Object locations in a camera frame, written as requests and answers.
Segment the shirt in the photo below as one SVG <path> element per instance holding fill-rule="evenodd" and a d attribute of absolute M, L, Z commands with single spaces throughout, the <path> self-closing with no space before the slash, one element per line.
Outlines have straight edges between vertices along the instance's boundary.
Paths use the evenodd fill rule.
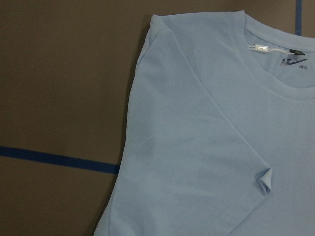
<path fill-rule="evenodd" d="M 152 15 L 94 235 L 313 236 L 314 62 L 243 10 Z"/>

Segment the crew neckline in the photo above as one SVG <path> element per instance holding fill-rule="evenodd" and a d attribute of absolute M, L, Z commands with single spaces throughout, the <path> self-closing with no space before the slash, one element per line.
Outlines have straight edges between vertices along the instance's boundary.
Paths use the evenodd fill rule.
<path fill-rule="evenodd" d="M 264 70 L 249 49 L 245 38 L 245 30 L 270 43 L 302 52 L 315 52 L 315 38 L 298 36 L 272 28 L 247 15 L 244 10 L 235 11 L 231 16 L 236 50 L 244 65 L 252 74 L 252 78 L 259 82 L 261 86 L 282 97 L 297 101 L 315 100 L 315 86 L 292 87 Z"/>

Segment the blue line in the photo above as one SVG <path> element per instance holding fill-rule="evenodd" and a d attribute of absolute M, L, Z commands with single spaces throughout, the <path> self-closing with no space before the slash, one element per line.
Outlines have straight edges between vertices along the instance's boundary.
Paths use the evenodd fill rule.
<path fill-rule="evenodd" d="M 302 0 L 296 0 L 295 34 L 302 36 Z"/>
<path fill-rule="evenodd" d="M 118 174 L 119 165 L 0 146 L 0 156 Z"/>

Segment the blue stripe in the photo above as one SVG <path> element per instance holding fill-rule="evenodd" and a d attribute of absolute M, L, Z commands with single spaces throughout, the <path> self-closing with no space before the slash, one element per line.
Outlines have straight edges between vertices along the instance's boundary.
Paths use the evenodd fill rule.
<path fill-rule="evenodd" d="M 296 0 L 295 34 L 302 36 L 302 0 Z"/>
<path fill-rule="evenodd" d="M 118 174 L 119 165 L 0 146 L 0 156 Z"/>

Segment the light blue shirt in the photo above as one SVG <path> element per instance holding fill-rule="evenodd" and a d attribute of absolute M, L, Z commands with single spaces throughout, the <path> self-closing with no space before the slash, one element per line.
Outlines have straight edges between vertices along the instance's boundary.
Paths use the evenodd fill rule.
<path fill-rule="evenodd" d="M 243 10 L 152 15 L 94 235 L 314 236 L 314 52 Z"/>

